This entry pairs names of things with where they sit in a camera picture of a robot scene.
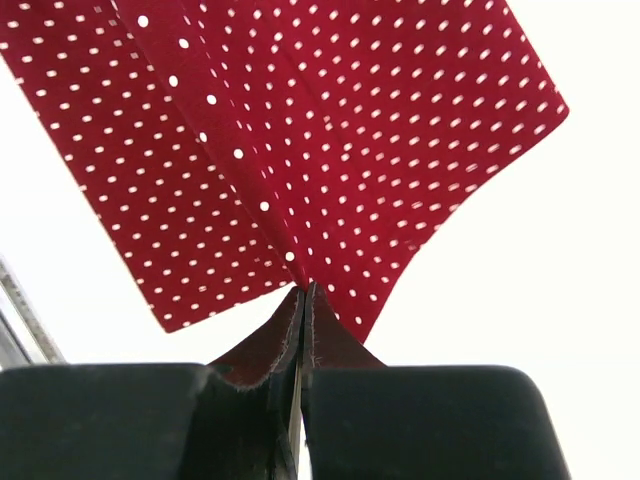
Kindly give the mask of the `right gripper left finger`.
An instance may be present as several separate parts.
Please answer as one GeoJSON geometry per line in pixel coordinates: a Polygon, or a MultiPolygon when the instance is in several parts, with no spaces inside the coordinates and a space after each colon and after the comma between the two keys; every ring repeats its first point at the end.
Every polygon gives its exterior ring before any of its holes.
{"type": "Polygon", "coordinates": [[[45,365],[1,376],[5,479],[293,479],[299,331],[293,288],[208,365],[45,365]]]}

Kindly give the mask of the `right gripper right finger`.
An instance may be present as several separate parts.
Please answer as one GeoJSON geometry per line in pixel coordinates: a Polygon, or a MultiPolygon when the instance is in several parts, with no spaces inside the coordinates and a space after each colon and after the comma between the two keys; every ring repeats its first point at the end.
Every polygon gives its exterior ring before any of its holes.
{"type": "Polygon", "coordinates": [[[566,479],[543,397],[499,365],[392,367],[338,321],[312,283],[302,413],[316,479],[566,479]]]}

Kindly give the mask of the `red polka dot skirt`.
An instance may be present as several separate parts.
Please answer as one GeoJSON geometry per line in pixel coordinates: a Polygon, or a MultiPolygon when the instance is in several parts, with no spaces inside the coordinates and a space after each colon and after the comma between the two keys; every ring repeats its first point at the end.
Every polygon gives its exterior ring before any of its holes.
{"type": "Polygon", "coordinates": [[[5,1],[1,54],[168,332],[317,282],[366,339],[569,112],[504,1],[5,1]]]}

